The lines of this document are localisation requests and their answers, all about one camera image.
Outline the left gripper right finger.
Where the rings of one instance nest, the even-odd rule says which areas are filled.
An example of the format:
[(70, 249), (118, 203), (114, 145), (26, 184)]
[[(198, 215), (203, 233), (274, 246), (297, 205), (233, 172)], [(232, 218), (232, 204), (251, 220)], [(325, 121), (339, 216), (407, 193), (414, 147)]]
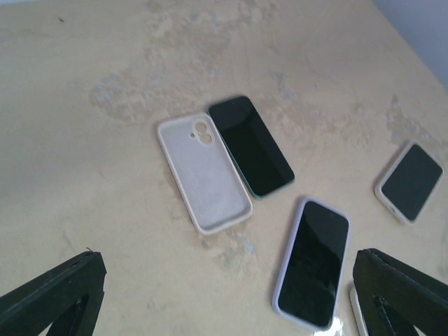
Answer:
[(381, 252), (357, 252), (354, 287), (368, 335), (447, 334), (447, 285)]

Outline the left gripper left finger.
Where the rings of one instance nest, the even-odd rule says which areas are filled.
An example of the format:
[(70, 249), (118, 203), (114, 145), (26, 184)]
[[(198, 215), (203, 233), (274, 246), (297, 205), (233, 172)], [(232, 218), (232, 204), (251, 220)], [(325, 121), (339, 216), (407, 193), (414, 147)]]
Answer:
[(92, 335), (105, 276), (101, 253), (85, 251), (1, 296), (1, 334)]

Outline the white phone case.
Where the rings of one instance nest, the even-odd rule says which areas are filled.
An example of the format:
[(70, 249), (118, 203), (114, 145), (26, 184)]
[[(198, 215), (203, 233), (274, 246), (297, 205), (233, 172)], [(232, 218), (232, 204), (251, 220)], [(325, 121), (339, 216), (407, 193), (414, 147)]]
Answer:
[(157, 137), (198, 232), (212, 235), (252, 215), (251, 198), (209, 115), (163, 121)]

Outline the blue phone black screen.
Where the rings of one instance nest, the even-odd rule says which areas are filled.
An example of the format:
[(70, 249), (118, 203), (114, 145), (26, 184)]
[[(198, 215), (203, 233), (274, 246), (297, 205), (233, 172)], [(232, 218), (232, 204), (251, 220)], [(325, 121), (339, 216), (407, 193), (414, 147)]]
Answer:
[(248, 97), (217, 102), (208, 113), (253, 196), (265, 197), (294, 182), (291, 166)]

